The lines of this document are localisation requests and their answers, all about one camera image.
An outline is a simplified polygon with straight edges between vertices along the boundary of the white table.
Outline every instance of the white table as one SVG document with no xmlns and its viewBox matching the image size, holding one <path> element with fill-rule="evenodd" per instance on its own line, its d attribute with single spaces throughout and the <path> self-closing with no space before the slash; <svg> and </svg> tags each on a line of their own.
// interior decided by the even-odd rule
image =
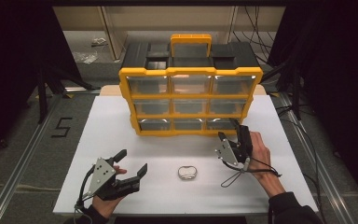
<svg viewBox="0 0 358 224">
<path fill-rule="evenodd" d="M 281 181 L 286 190 L 293 191 L 301 204 L 318 211 L 269 96 L 254 95 L 254 98 L 244 124 L 251 131 L 262 133 L 271 150 L 272 166 L 282 174 Z M 121 96 L 97 96 L 53 212 L 72 214 L 81 183 L 91 165 L 98 157 L 108 159 L 126 148 L 128 155 L 119 165 L 129 171 L 118 179 L 136 175 L 145 163 L 148 171 L 141 180 L 141 190 L 127 196 L 118 205 L 117 216 L 267 213 L 268 196 L 252 175 L 244 174 L 230 187 L 220 187 L 236 171 L 217 159 L 214 150 L 218 146 L 217 136 L 136 135 L 130 125 L 127 102 Z M 181 180 L 178 177 L 178 168 L 184 165 L 197 168 L 195 179 Z"/>
</svg>

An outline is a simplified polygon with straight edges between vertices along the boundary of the wire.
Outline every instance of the wire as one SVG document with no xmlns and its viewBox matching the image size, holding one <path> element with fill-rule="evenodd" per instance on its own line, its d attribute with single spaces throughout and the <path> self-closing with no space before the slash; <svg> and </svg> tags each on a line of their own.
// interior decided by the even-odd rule
<svg viewBox="0 0 358 224">
<path fill-rule="evenodd" d="M 74 224 L 76 224 L 76 212 L 81 213 L 77 208 L 75 208 Z M 89 219 L 89 224 L 92 224 L 92 218 L 89 215 L 83 213 L 83 216 Z"/>
<path fill-rule="evenodd" d="M 271 38 L 272 42 L 274 42 L 274 38 L 272 38 L 271 34 L 269 32 L 267 32 L 267 34 L 269 35 L 269 38 Z"/>
<path fill-rule="evenodd" d="M 235 35 L 235 37 L 237 38 L 238 42 L 241 42 L 241 40 L 238 38 L 238 36 L 235 34 L 235 32 L 232 32 L 232 34 L 234 34 L 234 35 Z M 261 57 L 259 57 L 257 54 L 255 54 L 255 57 L 256 57 L 258 60 L 260 60 L 261 62 L 263 62 L 263 63 L 265 63 L 265 64 L 268 64 L 266 60 L 262 59 L 262 58 L 261 58 Z"/>
<path fill-rule="evenodd" d="M 238 177 L 240 177 L 241 174 L 243 173 L 251 173 L 251 174 L 254 174 L 254 173 L 262 173 L 262 172 L 271 172 L 273 174 L 275 174 L 277 177 L 281 177 L 282 175 L 279 175 L 278 174 L 278 171 L 273 168 L 272 166 L 262 162 L 262 161 L 259 161 L 253 157 L 250 157 L 251 160 L 253 161 L 257 161 L 257 162 L 260 162 L 264 165 L 266 165 L 267 167 L 269 167 L 270 169 L 257 169 L 257 170 L 244 170 L 243 168 L 237 168 L 237 167 L 234 167 L 234 166 L 231 166 L 229 165 L 226 161 L 222 161 L 223 164 L 225 164 L 226 167 L 232 169 L 232 170 L 235 170 L 235 171 L 238 171 L 236 174 L 232 175 L 229 179 L 225 180 L 220 186 L 222 188 L 228 188 L 229 186 L 231 186 L 232 183 L 234 183 Z M 234 178 L 231 182 L 229 182 L 229 184 L 225 185 L 230 179 Z"/>
</svg>

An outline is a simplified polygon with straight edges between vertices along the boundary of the black cable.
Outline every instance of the black cable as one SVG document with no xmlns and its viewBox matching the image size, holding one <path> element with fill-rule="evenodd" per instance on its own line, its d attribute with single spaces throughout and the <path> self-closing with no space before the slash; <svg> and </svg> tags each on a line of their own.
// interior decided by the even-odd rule
<svg viewBox="0 0 358 224">
<path fill-rule="evenodd" d="M 84 208 L 85 200 L 83 200 L 83 192 L 84 192 L 84 188 L 86 186 L 87 180 L 89 179 L 90 175 L 92 175 L 92 173 L 94 172 L 94 167 L 95 167 L 95 165 L 92 165 L 91 169 L 89 169 L 89 171 L 86 173 L 86 176 L 84 177 L 83 183 L 80 188 L 79 198 L 77 199 L 77 202 L 75 205 L 75 208 L 80 209 L 80 211 L 82 211 L 83 213 L 86 211 L 86 209 Z"/>
<path fill-rule="evenodd" d="M 238 36 L 235 34 L 235 32 L 232 32 L 232 34 L 235 35 L 235 37 L 237 38 L 238 42 L 241 42 L 240 39 L 238 38 Z M 262 59 L 262 58 L 259 57 L 257 54 L 255 54 L 255 57 L 256 57 L 258 60 L 260 60 L 261 62 L 263 62 L 263 63 L 265 63 L 265 64 L 268 64 L 266 60 Z"/>
<path fill-rule="evenodd" d="M 267 32 L 267 34 L 269 35 L 269 38 L 271 38 L 272 42 L 274 42 L 274 38 L 272 38 L 271 34 L 269 32 Z"/>
<path fill-rule="evenodd" d="M 262 161 L 259 161 L 255 158 L 252 158 L 250 157 L 251 160 L 253 161 L 257 161 L 257 162 L 260 162 L 262 163 L 263 165 L 266 165 L 267 167 L 269 167 L 270 169 L 257 169 L 257 170 L 243 170 L 241 168 L 237 168 L 237 167 L 234 167 L 234 166 L 231 166 L 229 165 L 226 161 L 223 161 L 223 164 L 225 164 L 226 167 L 232 169 L 232 170 L 235 170 L 235 171 L 240 171 L 240 172 L 244 172 L 244 173 L 262 173 L 262 172 L 270 172 L 270 173 L 273 173 L 275 174 L 277 177 L 280 177 L 281 175 L 278 174 L 277 170 L 275 168 L 273 168 L 272 166 L 262 162 Z"/>
<path fill-rule="evenodd" d="M 241 32 L 242 32 L 242 35 L 243 35 L 246 39 L 248 39 L 250 43 L 254 43 L 254 44 L 257 44 L 257 45 L 263 45 L 262 43 L 256 42 L 256 41 L 252 40 L 251 38 L 249 38 L 249 36 L 247 36 L 244 31 L 241 31 Z M 272 46 L 269 46 L 269 45 L 263 45 L 263 47 L 272 49 Z"/>
<path fill-rule="evenodd" d="M 251 24 L 252 24 L 252 27 L 254 28 L 254 30 L 253 30 L 253 32 L 252 32 L 252 36 L 251 36 L 251 41 L 253 40 L 253 36 L 254 36 L 255 33 L 258 35 L 258 39 L 259 39 L 259 41 L 260 41 L 260 39 L 261 39 L 261 38 L 260 38 L 260 35 L 258 34 L 258 31 L 256 30 L 255 24 L 253 23 L 253 20 L 252 20 L 250 14 L 249 14 L 249 12 L 248 12 L 247 7 L 245 7 L 245 11 L 246 11 L 246 15 L 247 15 L 248 18 L 249 18 L 249 21 L 250 21 Z M 265 57 L 266 59 L 268 59 L 268 57 L 266 56 L 266 54 L 265 54 L 263 48 L 261 47 L 261 45 L 260 45 L 260 48 L 261 48 L 261 51 L 262 51 L 263 54 L 264 54 L 264 57 Z"/>
</svg>

